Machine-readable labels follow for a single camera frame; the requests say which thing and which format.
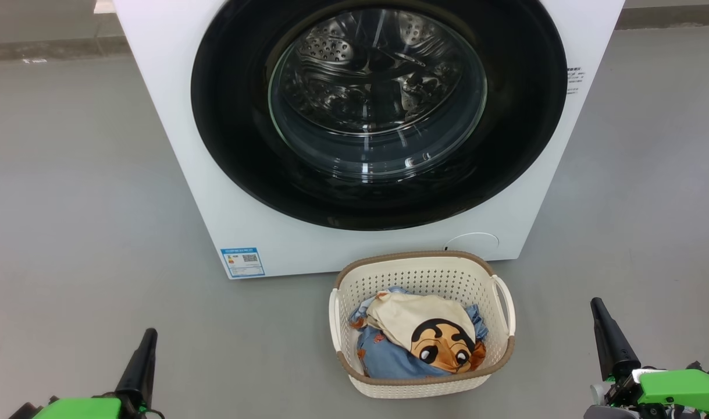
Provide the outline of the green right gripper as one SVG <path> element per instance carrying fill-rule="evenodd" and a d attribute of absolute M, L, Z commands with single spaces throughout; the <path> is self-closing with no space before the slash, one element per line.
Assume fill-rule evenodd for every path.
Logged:
<path fill-rule="evenodd" d="M 641 361 L 607 310 L 591 300 L 601 378 L 593 385 L 586 418 L 709 418 L 709 370 L 691 363 L 682 370 L 641 368 Z"/>

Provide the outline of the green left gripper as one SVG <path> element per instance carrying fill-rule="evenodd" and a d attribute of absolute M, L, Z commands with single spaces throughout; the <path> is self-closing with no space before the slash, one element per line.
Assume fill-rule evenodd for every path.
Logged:
<path fill-rule="evenodd" d="M 47 406 L 25 403 L 9 418 L 119 418 L 126 411 L 151 409 L 158 333 L 144 332 L 115 388 L 117 398 L 65 398 Z"/>

